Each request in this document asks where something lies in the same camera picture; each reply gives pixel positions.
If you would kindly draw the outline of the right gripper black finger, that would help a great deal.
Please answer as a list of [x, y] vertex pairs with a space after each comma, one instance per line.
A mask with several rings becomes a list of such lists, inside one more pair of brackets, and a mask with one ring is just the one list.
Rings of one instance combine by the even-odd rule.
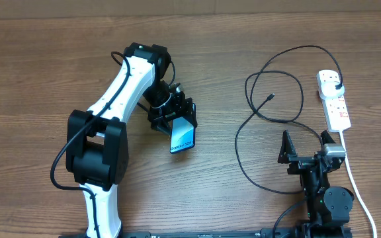
[[297, 157], [297, 152], [288, 130], [285, 130], [282, 134], [282, 145], [278, 155], [278, 163], [288, 164], [290, 163], [290, 158], [293, 157]]
[[321, 134], [321, 144], [329, 144], [329, 143], [335, 143], [335, 140], [330, 136], [329, 132], [327, 130], [324, 130]]

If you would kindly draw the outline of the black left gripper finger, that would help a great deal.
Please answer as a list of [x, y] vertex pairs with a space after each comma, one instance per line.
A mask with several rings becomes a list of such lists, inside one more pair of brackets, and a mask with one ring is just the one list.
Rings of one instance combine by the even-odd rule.
[[193, 103], [193, 102], [189, 103], [187, 111], [186, 111], [185, 115], [183, 116], [183, 118], [187, 122], [189, 122], [193, 126], [193, 128], [197, 128], [198, 123], [196, 120], [196, 105], [195, 105], [195, 103]]
[[164, 117], [156, 118], [151, 122], [151, 129], [165, 135], [171, 135], [171, 127]]

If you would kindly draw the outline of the Galaxy S24 smartphone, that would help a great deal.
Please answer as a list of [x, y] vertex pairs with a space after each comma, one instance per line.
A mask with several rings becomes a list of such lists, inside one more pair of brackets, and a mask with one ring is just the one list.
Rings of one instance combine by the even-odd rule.
[[173, 121], [171, 132], [170, 153], [175, 154], [191, 149], [195, 145], [195, 127], [185, 118], [176, 118]]

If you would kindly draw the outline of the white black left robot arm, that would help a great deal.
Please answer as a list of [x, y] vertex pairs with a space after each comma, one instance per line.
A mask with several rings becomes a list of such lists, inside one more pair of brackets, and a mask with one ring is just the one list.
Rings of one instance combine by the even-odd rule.
[[139, 100], [149, 103], [151, 129], [170, 137], [170, 152], [195, 145], [196, 105], [180, 84], [163, 80], [173, 64], [168, 49], [132, 43], [114, 81], [86, 111], [74, 110], [67, 121], [66, 169], [86, 201], [88, 228], [84, 237], [120, 237], [118, 184], [127, 170], [126, 124]]

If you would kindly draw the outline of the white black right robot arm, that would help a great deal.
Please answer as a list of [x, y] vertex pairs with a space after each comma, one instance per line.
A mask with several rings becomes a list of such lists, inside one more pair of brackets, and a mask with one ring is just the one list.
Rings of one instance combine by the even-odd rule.
[[287, 164], [289, 175], [298, 175], [308, 219], [299, 221], [291, 237], [351, 237], [344, 225], [350, 220], [355, 195], [347, 188], [331, 186], [328, 173], [336, 171], [345, 160], [346, 151], [328, 132], [321, 133], [323, 145], [311, 157], [298, 156], [288, 131], [283, 131], [278, 162]]

